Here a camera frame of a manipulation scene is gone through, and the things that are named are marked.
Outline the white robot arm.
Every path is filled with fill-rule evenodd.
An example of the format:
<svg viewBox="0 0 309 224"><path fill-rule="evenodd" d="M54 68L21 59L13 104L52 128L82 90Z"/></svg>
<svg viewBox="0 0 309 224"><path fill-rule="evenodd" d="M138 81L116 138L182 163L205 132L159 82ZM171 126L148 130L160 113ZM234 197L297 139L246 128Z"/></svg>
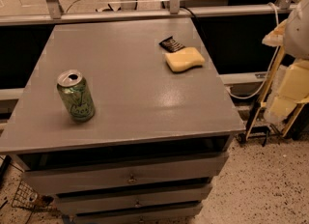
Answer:
<svg viewBox="0 0 309 224"><path fill-rule="evenodd" d="M280 123L309 95L309 0L300 0L288 18L265 35L262 43L282 46L295 58L289 66L276 70L264 118Z"/></svg>

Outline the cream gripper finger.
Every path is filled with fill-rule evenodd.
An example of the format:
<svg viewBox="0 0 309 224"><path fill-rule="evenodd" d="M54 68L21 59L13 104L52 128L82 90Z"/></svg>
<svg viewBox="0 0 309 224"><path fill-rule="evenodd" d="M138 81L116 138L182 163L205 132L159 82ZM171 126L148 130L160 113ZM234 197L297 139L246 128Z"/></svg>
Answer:
<svg viewBox="0 0 309 224"><path fill-rule="evenodd" d="M295 59L288 67L280 66L267 98L264 118L278 124L296 108L296 104L309 95L309 61Z"/></svg>
<svg viewBox="0 0 309 224"><path fill-rule="evenodd" d="M265 35L262 39L262 44L272 47L281 46L284 40L286 23L287 20L283 20L270 33Z"/></svg>

